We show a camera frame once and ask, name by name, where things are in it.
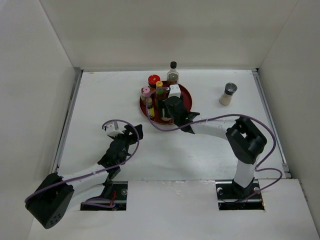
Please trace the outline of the small oil bottle cork cap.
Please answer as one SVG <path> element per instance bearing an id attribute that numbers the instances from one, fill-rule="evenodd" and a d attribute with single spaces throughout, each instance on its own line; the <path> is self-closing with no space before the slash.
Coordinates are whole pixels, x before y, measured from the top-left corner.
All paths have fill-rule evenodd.
<path id="1" fill-rule="evenodd" d="M 146 113 L 150 119 L 153 119 L 155 117 L 155 110 L 154 110 L 152 98 L 149 98 L 146 101 Z"/>

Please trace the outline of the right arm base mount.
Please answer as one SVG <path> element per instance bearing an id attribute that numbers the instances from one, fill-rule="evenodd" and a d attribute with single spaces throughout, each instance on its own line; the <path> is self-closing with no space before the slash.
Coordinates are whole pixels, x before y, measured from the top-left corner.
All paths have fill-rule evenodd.
<path id="1" fill-rule="evenodd" d="M 265 210 L 257 180 L 246 189 L 232 181 L 216 181 L 215 188 L 220 211 Z"/>

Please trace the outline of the chili sauce bottle yellow cap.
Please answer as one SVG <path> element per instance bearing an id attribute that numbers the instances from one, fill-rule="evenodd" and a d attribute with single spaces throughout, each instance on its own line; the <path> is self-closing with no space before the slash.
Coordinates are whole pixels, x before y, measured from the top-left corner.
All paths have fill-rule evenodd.
<path id="1" fill-rule="evenodd" d="M 154 100 L 155 100 L 156 107 L 159 106 L 159 103 L 162 100 L 166 99 L 166 97 L 167 97 L 166 90 L 167 89 L 164 88 L 162 81 L 159 80 L 159 81 L 156 82 L 156 90 L 155 90 L 155 94 L 154 94 Z"/>

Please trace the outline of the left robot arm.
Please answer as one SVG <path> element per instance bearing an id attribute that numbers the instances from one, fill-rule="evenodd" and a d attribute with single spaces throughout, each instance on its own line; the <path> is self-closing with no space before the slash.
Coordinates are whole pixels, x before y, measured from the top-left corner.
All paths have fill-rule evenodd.
<path id="1" fill-rule="evenodd" d="M 121 166 L 133 157 L 129 152 L 132 145 L 138 146 L 144 137 L 143 126 L 133 126 L 125 122 L 124 130 L 117 126 L 118 119 L 107 121 L 102 129 L 111 138 L 111 143 L 102 158 L 91 167 L 77 173 L 60 176 L 50 173 L 34 193 L 24 203 L 25 208 L 45 228 L 55 226 L 74 205 L 99 205 L 95 196 L 85 198 L 86 192 L 95 187 L 100 199 L 112 195 L 113 179 L 121 171 Z"/>

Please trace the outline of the pink-cap spice jar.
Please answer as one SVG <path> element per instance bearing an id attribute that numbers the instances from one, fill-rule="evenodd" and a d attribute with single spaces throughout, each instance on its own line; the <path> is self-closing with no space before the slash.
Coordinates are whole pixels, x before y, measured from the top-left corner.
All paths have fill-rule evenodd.
<path id="1" fill-rule="evenodd" d="M 147 98 L 149 97 L 150 93 L 151 93 L 151 90 L 149 86 L 144 86 L 141 88 L 140 100 L 143 105 L 147 104 Z"/>

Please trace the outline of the red-lid chili sauce jar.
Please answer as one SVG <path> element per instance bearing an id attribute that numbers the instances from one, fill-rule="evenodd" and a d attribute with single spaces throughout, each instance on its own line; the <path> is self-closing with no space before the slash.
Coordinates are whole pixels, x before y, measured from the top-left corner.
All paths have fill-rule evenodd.
<path id="1" fill-rule="evenodd" d="M 148 85 L 151 92 L 153 92 L 156 89 L 156 83 L 160 80 L 161 78 L 156 74 L 152 74 L 148 77 Z"/>

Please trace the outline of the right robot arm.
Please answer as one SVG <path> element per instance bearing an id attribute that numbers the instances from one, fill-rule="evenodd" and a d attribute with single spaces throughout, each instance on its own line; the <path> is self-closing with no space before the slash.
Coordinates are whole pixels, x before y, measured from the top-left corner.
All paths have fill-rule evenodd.
<path id="1" fill-rule="evenodd" d="M 209 135 L 228 141 L 235 157 L 237 166 L 232 180 L 232 192 L 238 198 L 250 192 L 254 181 L 257 159 L 267 144 L 266 137 L 247 117 L 239 117 L 231 127 L 224 120 L 200 121 L 198 112 L 188 111 L 182 99 L 169 97 L 161 104 L 164 112 L 169 114 L 174 124 L 185 133 Z"/>

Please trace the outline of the white bottle cream cap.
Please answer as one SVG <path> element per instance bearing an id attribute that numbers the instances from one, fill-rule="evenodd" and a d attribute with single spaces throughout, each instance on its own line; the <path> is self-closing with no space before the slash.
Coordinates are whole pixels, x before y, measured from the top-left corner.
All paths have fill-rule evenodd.
<path id="1" fill-rule="evenodd" d="M 171 121 L 170 114 L 169 114 L 168 109 L 166 107 L 162 108 L 161 114 L 160 114 L 160 119 L 164 122 Z"/>

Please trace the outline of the tall soy sauce bottle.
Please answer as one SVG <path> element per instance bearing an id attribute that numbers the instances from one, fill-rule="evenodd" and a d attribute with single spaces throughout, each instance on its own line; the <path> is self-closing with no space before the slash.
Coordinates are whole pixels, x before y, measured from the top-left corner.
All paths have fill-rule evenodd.
<path id="1" fill-rule="evenodd" d="M 170 70 L 167 73 L 166 81 L 168 85 L 177 85 L 179 83 L 179 73 L 177 72 L 177 62 L 170 63 Z"/>

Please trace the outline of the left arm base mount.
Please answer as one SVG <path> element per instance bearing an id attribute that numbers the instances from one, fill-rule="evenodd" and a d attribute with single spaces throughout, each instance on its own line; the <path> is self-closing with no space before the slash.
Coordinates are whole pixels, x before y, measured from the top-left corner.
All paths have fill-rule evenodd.
<path id="1" fill-rule="evenodd" d="M 128 197 L 128 182 L 113 181 L 103 185 L 99 196 L 93 196 L 81 203 L 81 211 L 126 211 Z"/>

